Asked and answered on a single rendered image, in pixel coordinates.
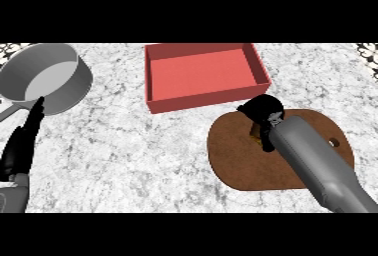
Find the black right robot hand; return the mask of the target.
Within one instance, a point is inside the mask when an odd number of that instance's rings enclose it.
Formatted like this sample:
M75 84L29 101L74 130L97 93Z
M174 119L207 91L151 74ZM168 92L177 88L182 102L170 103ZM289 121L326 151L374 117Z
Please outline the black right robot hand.
M255 96L236 110L252 121L249 135L264 152L272 152L275 146L269 140L270 129L283 121L285 111L280 101L270 95Z

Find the brown wooden cutting board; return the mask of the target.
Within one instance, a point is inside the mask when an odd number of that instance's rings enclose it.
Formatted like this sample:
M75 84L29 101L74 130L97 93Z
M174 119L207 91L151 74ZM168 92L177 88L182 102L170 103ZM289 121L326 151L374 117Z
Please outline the brown wooden cutting board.
M353 150L337 123L317 111L286 109L285 117L300 116L320 136L335 144L335 151L354 166ZM223 183L241 191L303 189L303 184L278 151L266 153L249 137L252 121L229 112L214 121L207 138L208 160Z

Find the red cardboard box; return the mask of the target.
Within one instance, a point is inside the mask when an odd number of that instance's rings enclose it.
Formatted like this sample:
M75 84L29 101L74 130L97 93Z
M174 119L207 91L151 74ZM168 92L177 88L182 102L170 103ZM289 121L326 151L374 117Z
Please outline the red cardboard box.
M270 84L252 43L145 46L145 99L152 114L249 99Z

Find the grey metal saucepan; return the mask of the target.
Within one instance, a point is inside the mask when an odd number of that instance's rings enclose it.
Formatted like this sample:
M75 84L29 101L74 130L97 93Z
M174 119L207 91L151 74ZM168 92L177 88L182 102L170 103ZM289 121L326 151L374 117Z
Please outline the grey metal saucepan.
M0 68L0 96L12 102L0 122L19 109L31 109L40 97L44 115L60 114L80 103L91 83L91 71L69 44L28 46Z

